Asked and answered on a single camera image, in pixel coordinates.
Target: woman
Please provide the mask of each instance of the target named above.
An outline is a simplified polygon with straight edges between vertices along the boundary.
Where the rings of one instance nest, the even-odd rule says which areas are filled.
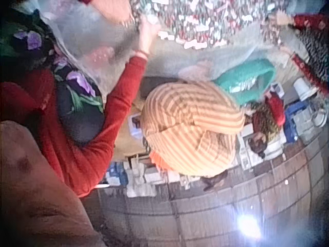
[[[142,18],[139,49],[103,109],[96,85],[57,52],[38,13],[9,12],[4,20],[1,60],[8,72],[1,83],[1,118],[27,126],[59,178],[85,196],[108,168],[159,25]]]
[[[244,120],[243,111],[212,82],[160,85],[141,114],[151,159],[162,169],[203,177],[225,175]]]
[[[265,102],[251,103],[254,135],[248,140],[250,149],[265,158],[267,144],[274,139],[285,123],[283,102],[276,93],[267,93]]]
[[[291,25],[309,54],[308,64],[290,48],[280,49],[289,54],[305,77],[325,95],[328,94],[328,33],[329,18],[325,15],[296,15],[294,17],[278,11],[271,20],[276,25]]]

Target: green cloth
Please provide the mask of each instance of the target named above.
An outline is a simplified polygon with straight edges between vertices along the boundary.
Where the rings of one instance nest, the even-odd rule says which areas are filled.
[[[229,93],[239,105],[255,101],[265,92],[276,75],[274,66],[267,59],[256,59],[246,61],[223,73],[213,82]],[[258,78],[255,85],[249,90],[230,93],[230,87],[238,86],[240,83]]]

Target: red sleeve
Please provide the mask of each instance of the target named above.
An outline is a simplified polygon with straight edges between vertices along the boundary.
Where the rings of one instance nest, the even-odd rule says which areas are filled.
[[[281,127],[286,121],[284,114],[283,102],[276,93],[271,92],[272,97],[266,99],[276,124]]]
[[[92,0],[78,0],[78,1],[85,4],[89,4]]]
[[[81,149],[84,164],[77,178],[76,185],[71,185],[78,196],[87,195],[103,178],[113,156],[114,142],[120,127],[129,113],[132,102],[136,98],[147,61],[140,57],[132,57],[126,65],[116,87],[108,94],[104,109],[105,123],[102,132],[91,141],[88,146]]]
[[[316,75],[313,74],[311,67],[305,63],[297,54],[294,54],[292,60],[297,67],[303,72],[305,77],[310,81],[311,84],[318,87],[319,90],[328,95],[328,88],[326,87],[327,82],[320,80]]]
[[[311,27],[320,30],[329,30],[329,18],[325,15],[296,15],[294,17],[296,27]]]

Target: hand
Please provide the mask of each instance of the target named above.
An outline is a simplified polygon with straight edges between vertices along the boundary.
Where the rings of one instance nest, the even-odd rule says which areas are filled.
[[[278,26],[284,26],[284,25],[293,25],[294,19],[290,15],[287,15],[282,10],[278,10],[274,15],[270,15],[269,19],[272,23]]]
[[[153,41],[161,29],[160,24],[151,24],[145,15],[141,16],[139,25],[139,46],[138,49],[149,54]]]
[[[92,0],[91,5],[113,23],[128,22],[132,16],[129,0]]]

